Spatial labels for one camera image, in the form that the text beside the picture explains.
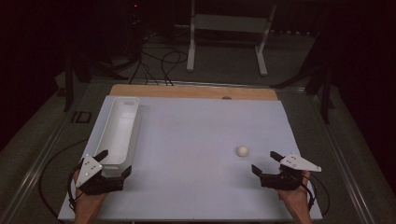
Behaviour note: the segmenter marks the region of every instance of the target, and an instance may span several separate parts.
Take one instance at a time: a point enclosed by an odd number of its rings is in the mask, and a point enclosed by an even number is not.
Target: wooden edge
[[[274,90],[235,87],[153,86],[117,84],[110,95],[277,101]]]

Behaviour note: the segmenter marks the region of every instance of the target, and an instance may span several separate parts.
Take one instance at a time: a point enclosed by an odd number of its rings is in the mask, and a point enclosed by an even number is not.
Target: dark background
[[[121,20],[125,20],[122,17],[125,11],[120,11],[122,3],[138,3],[139,10],[132,8],[132,14],[141,16],[145,26],[170,37],[175,33],[175,23],[189,24],[190,1],[96,0],[95,5],[92,2],[19,0],[0,3],[0,90],[3,93],[0,149],[58,90],[53,78],[64,70],[63,37],[73,40],[78,49],[95,60],[108,62],[109,55],[130,52],[120,48],[124,45],[115,44],[127,36],[119,32],[125,27],[114,25],[123,24]],[[223,2],[219,1],[222,7],[218,13],[253,16],[262,13],[260,7],[254,7],[256,11],[244,7],[245,2],[228,1],[233,3],[229,5]],[[360,1],[356,5],[334,2],[282,1],[272,28],[279,35],[287,31],[318,35],[305,65],[322,61],[333,65],[332,84],[339,88],[381,170],[396,191],[396,179],[392,178],[396,170],[392,158],[396,148],[393,117],[396,107],[396,4],[390,0]],[[210,1],[202,1],[197,9],[210,12],[213,6]],[[136,37],[136,34],[131,32],[129,37]]]

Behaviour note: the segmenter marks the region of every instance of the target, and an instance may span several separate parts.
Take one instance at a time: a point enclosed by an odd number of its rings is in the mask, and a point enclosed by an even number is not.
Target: plastic container
[[[100,138],[95,155],[108,150],[100,163],[103,175],[120,176],[130,165],[134,156],[140,126],[139,99],[117,97],[113,100],[106,126]]]

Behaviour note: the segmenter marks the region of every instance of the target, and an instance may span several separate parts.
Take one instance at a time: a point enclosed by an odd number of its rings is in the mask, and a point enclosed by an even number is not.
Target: metal frame
[[[347,164],[347,161],[342,153],[341,148],[339,147],[337,140],[335,139],[333,135],[333,130],[331,126],[323,120],[321,114],[320,114],[320,109],[318,108],[318,105],[320,104],[318,97],[311,96],[310,98],[310,103],[312,105],[312,108],[317,114],[317,119],[322,125],[323,131],[326,133],[329,143],[332,146],[332,157],[334,158],[335,164],[337,165],[340,175],[344,180],[344,184],[346,186],[346,190],[349,193],[350,199],[353,202],[353,205],[355,206],[356,213],[358,214],[359,218],[361,219],[361,223],[372,223],[375,224],[375,218],[372,212],[370,211],[370,208],[367,205],[367,202],[364,200],[363,194],[361,192],[361,188],[359,187],[359,184],[353,177],[353,174]]]
[[[195,0],[191,0],[191,25],[190,25],[190,48],[187,60],[187,71],[194,70],[195,61],[195,29],[237,31],[262,34],[262,42],[255,47],[257,63],[259,64],[260,75],[267,76],[268,71],[265,65],[262,51],[267,41],[272,21],[276,12],[276,5],[272,5],[267,18],[247,18],[195,14]]]
[[[28,200],[38,181],[38,178],[41,176],[46,162],[50,159],[51,153],[53,153],[56,149],[55,146],[60,140],[60,135],[64,130],[64,126],[71,118],[73,118],[74,111],[78,108],[79,101],[84,96],[85,91],[88,89],[88,85],[83,83],[79,85],[81,90],[78,91],[78,94],[76,94],[76,97],[74,101],[71,102],[69,109],[64,111],[64,113],[61,115],[47,142],[40,149],[38,156],[35,158],[34,163],[26,172],[26,175],[24,176],[20,186],[18,189],[16,189],[15,194],[8,204],[4,214],[0,216],[0,223],[13,223],[14,218],[18,216],[19,212],[22,210],[24,204]]]

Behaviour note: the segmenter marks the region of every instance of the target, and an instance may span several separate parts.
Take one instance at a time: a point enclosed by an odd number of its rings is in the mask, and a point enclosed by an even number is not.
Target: table
[[[105,99],[92,134],[101,129],[97,125],[106,120],[104,111],[119,95],[138,96],[143,118],[131,176],[125,180],[123,191],[109,195],[99,218],[290,219],[277,194],[261,188],[250,171],[254,163],[270,174],[277,172],[278,163],[269,157],[269,148],[280,154],[290,150],[299,153],[274,91],[116,85]],[[92,153],[92,139],[91,135],[84,154]],[[234,148],[246,143],[249,156],[237,157]],[[65,199],[59,218],[73,217]],[[321,218],[317,205],[311,217]]]

